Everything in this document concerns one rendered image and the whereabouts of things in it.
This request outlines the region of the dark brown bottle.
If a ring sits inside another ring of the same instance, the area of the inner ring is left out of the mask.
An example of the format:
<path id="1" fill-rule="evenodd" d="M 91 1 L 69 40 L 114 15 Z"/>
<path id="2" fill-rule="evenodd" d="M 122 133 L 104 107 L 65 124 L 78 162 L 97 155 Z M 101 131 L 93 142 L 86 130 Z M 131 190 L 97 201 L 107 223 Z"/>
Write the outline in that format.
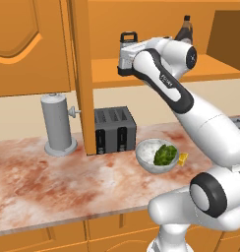
<path id="1" fill-rule="evenodd" d="M 190 19 L 191 17 L 188 15 L 184 17 L 183 25 L 179 33 L 177 33 L 177 35 L 175 36 L 175 40 L 183 41 L 190 44 L 193 43 L 193 25 L 190 22 Z"/>

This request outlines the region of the orange base cupboard front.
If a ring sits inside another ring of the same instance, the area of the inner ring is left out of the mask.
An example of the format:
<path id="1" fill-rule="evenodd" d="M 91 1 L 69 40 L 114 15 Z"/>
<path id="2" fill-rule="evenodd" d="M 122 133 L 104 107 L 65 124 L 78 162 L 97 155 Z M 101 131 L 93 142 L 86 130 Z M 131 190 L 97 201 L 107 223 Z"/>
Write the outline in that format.
<path id="1" fill-rule="evenodd" d="M 87 220 L 89 252 L 146 252 L 159 226 L 146 210 Z"/>
<path id="2" fill-rule="evenodd" d="M 0 236 L 0 252 L 89 252 L 84 223 L 73 222 Z"/>
<path id="3" fill-rule="evenodd" d="M 191 225 L 186 241 L 194 252 L 240 252 L 240 229 L 218 231 Z"/>

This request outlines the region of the orange closed cabinet door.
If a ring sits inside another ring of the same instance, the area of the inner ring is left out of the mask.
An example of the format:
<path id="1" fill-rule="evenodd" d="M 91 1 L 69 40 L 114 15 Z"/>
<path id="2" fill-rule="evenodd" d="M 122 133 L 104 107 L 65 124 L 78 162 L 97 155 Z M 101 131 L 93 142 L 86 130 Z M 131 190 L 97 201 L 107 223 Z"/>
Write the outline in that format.
<path id="1" fill-rule="evenodd" d="M 68 0 L 0 0 L 0 96 L 75 84 Z"/>

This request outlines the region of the dark grey toaster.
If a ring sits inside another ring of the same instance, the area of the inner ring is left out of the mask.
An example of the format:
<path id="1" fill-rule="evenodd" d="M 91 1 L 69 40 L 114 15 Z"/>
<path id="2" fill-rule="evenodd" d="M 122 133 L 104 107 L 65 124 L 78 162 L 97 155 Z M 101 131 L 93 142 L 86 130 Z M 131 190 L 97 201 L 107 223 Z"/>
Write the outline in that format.
<path id="1" fill-rule="evenodd" d="M 127 106 L 94 111 L 96 153 L 131 151 L 136 147 L 136 122 Z"/>

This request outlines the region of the yellow wedge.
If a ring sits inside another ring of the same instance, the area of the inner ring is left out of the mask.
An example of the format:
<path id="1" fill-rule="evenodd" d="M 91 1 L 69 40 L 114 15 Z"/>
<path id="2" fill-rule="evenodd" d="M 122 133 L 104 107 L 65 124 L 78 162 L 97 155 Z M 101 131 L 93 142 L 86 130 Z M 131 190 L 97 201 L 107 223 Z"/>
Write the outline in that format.
<path id="1" fill-rule="evenodd" d="M 188 155 L 189 155 L 188 153 L 182 153 L 182 154 L 180 154 L 179 155 L 179 159 L 178 159 L 178 164 L 181 165 L 181 166 L 183 166 L 184 163 L 185 163 L 185 161 L 188 158 Z"/>

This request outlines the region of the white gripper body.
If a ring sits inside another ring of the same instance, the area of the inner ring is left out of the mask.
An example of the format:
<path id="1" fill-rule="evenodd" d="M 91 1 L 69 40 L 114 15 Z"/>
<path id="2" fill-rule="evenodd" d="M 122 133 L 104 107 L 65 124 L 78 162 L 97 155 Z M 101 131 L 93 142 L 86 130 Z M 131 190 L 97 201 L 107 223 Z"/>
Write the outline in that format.
<path id="1" fill-rule="evenodd" d="M 140 51 L 144 50 L 147 46 L 147 41 L 134 42 L 134 43 L 125 43 L 120 50 L 120 57 L 123 59 L 132 59 Z"/>

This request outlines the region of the orange wall cabinet with shelf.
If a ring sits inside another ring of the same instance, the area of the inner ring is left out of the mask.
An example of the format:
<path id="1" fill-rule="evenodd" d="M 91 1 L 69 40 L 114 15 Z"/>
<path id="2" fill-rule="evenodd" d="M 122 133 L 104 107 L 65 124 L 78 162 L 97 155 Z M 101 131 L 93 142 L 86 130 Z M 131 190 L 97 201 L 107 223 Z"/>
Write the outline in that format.
<path id="1" fill-rule="evenodd" d="M 194 27 L 197 65 L 183 82 L 240 78 L 240 69 L 212 56 L 212 24 L 220 11 L 240 16 L 240 0 L 88 0 L 92 86 L 96 89 L 138 86 L 133 77 L 118 75 L 120 34 L 136 32 L 138 39 L 174 36 L 186 15 Z"/>

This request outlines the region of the grey round door knob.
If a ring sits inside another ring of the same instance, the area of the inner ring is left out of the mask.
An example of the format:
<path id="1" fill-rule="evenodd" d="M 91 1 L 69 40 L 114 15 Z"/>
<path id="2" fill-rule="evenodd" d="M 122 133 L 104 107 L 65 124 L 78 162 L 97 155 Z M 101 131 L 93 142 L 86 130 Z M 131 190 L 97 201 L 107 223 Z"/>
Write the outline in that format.
<path id="1" fill-rule="evenodd" d="M 73 118 L 76 117 L 76 114 L 77 114 L 77 113 L 81 113 L 81 111 L 80 111 L 80 110 L 77 110 L 74 106 L 72 106 L 72 107 L 68 110 L 68 114 L 69 114 L 70 116 L 72 116 Z"/>

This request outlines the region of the grey salad bowl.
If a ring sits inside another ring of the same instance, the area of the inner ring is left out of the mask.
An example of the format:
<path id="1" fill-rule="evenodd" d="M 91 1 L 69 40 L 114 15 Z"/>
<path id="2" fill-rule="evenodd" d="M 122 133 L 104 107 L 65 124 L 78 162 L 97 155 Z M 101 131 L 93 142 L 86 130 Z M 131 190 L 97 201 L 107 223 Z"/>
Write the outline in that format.
<path id="1" fill-rule="evenodd" d="M 177 154 L 174 160 L 169 165 L 154 165 L 153 159 L 156 151 L 162 146 L 174 146 L 172 143 L 161 140 L 161 139 L 147 139 L 138 143 L 136 147 L 136 159 L 140 166 L 144 168 L 149 173 L 165 173 L 171 170 L 179 159 L 179 151 L 177 149 Z"/>

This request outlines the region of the green salad leaves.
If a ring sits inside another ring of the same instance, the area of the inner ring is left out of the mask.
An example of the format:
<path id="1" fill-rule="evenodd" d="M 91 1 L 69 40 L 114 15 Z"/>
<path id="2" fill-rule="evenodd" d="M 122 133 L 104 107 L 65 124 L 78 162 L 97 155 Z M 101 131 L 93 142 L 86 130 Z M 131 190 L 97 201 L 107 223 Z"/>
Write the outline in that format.
<path id="1" fill-rule="evenodd" d="M 174 160 L 177 149 L 174 146 L 162 145 L 155 153 L 154 165 L 169 165 Z"/>

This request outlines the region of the dark orange open cabinet door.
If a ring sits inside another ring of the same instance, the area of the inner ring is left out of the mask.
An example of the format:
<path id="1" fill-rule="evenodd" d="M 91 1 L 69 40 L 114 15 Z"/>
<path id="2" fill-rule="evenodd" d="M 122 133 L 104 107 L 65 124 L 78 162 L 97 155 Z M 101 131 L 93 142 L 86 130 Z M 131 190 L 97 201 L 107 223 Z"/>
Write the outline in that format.
<path id="1" fill-rule="evenodd" d="M 215 12 L 207 55 L 240 71 L 240 10 Z"/>

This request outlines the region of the grey cylinder on round base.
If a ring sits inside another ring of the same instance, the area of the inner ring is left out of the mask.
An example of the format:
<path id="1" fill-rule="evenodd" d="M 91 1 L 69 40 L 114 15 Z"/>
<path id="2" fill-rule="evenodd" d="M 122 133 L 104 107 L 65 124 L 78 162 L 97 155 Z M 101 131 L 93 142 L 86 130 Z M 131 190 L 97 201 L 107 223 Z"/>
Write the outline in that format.
<path id="1" fill-rule="evenodd" d="M 54 157 L 72 153 L 78 143 L 71 135 L 66 97 L 63 94 L 45 94 L 40 101 L 48 137 L 45 151 Z"/>

